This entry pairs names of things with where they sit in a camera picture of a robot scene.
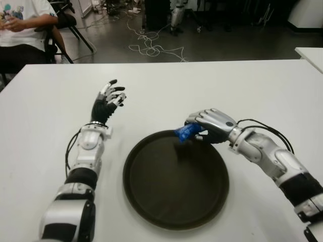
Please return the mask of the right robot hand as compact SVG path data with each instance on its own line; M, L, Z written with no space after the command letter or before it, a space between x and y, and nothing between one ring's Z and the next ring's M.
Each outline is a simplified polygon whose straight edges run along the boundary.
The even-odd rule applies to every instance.
M237 126L233 118L214 108L203 109L190 114L186 118L185 124L201 126L202 131L207 131L207 134L201 134L200 131L195 135L195 139L209 144L228 141L230 133Z

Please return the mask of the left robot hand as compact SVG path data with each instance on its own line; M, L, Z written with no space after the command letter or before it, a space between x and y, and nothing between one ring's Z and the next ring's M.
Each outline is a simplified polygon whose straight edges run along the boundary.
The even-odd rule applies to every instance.
M108 81L99 91L91 111L91 122L103 125L126 99L125 87L115 87L117 79Z

